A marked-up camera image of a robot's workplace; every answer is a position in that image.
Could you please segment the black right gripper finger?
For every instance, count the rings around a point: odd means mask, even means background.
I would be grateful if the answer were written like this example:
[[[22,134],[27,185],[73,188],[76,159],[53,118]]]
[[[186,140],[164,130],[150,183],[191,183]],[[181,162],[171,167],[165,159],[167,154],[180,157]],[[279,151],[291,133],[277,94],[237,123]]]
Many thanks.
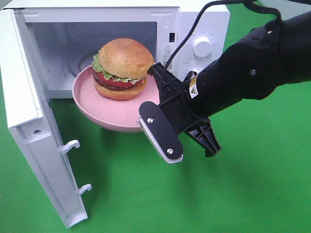
[[[159,92],[160,102],[164,102],[172,97],[181,87],[182,82],[166,70],[161,63],[156,63],[151,66],[148,69],[147,74],[154,77]]]
[[[198,122],[186,134],[205,149],[205,157],[215,156],[221,150],[210,121]]]

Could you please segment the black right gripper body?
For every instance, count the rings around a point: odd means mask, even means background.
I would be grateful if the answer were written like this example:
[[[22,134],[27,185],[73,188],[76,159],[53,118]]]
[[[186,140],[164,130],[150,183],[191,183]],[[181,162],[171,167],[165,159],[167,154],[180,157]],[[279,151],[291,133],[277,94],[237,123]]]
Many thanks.
[[[182,82],[176,94],[159,104],[160,109],[177,133],[186,132],[198,122],[210,121],[207,117],[197,115],[190,108],[186,85],[187,83]]]

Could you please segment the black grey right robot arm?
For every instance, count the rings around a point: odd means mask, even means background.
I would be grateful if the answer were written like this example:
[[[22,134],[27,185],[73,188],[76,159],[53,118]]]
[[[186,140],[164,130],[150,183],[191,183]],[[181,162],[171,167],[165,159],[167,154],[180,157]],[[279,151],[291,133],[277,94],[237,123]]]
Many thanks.
[[[167,163],[183,159],[179,135],[186,133],[214,156],[220,145],[209,117],[243,99],[262,100],[278,86],[311,79],[311,14],[270,21],[230,46],[199,73],[181,81],[161,63],[151,66],[160,103],[139,107],[140,124]]]

